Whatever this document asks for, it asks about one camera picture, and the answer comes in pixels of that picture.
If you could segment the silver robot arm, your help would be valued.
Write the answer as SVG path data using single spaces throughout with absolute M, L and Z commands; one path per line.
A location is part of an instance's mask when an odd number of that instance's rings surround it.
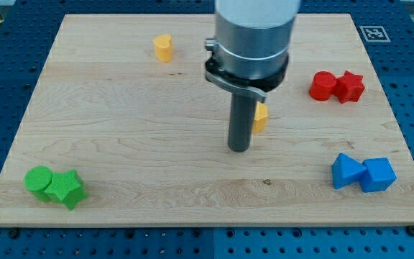
M 300 0 L 216 0 L 206 80 L 231 94 L 228 146 L 249 148 L 257 103 L 285 77 Z

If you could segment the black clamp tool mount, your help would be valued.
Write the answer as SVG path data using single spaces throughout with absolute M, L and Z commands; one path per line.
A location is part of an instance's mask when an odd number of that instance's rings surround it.
M 265 102 L 267 92 L 276 89 L 285 77 L 288 48 L 263 58 L 248 58 L 232 53 L 215 38 L 205 40 L 211 52 L 205 62 L 206 80 L 240 97 Z

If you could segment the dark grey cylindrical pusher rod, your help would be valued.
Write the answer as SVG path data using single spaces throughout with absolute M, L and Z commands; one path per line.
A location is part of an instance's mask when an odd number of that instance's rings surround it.
M 256 105 L 255 99 L 231 95 L 228 146 L 234 152 L 242 153 L 249 148 Z

